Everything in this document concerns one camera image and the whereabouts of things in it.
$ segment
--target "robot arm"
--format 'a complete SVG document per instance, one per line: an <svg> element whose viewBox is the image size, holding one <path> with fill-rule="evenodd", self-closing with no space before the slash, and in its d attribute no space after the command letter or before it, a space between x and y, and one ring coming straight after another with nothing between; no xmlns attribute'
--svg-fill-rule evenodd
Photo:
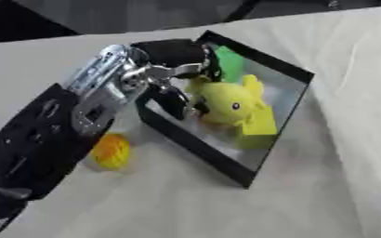
<svg viewBox="0 0 381 238"><path fill-rule="evenodd" d="M219 79L217 57L188 39L112 45L38 96L0 131L0 231L53 191L149 85L164 93L170 78L201 74Z"/></svg>

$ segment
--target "yellow plush toy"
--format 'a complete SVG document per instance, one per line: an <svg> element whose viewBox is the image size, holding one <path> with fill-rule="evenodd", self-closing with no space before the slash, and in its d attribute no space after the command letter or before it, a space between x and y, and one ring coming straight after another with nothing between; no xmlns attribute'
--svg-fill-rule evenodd
<svg viewBox="0 0 381 238"><path fill-rule="evenodd" d="M200 78L193 80L187 91L193 95L193 102L199 100L208 109L202 117L204 122L236 127L240 147L268 147L273 142L277 134L273 111L261 99L263 84L254 75L245 75L241 86Z"/></svg>

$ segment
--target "toy's black eye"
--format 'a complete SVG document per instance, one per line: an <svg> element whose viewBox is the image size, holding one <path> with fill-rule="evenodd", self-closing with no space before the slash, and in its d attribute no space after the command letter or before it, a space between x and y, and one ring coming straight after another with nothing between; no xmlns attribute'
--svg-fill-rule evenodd
<svg viewBox="0 0 381 238"><path fill-rule="evenodd" d="M240 103L235 102L234 104L232 104L232 109L233 109L233 110L238 110L238 109L240 109Z"/></svg>

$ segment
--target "table surface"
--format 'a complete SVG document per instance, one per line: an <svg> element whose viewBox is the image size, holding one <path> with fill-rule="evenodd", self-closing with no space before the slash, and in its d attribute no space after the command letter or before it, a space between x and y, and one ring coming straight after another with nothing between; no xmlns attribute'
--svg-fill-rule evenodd
<svg viewBox="0 0 381 238"><path fill-rule="evenodd" d="M369 95L381 100L381 62L372 58L381 52L381 8L0 44L0 128L108 44L196 38L207 29L317 73L252 188L230 186L131 107L112 129L134 145L131 168L79 165L1 238L381 237L381 162L371 164L374 151L363 144L381 146L370 134L381 131L381 116L364 103L374 109Z"/></svg>

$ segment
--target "green block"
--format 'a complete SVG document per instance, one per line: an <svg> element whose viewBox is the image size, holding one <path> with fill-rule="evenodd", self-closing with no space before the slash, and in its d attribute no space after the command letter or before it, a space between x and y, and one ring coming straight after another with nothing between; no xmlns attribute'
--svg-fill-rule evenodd
<svg viewBox="0 0 381 238"><path fill-rule="evenodd" d="M222 80L228 83L237 83L243 74L243 57L226 46L219 47L215 53L222 69Z"/></svg>

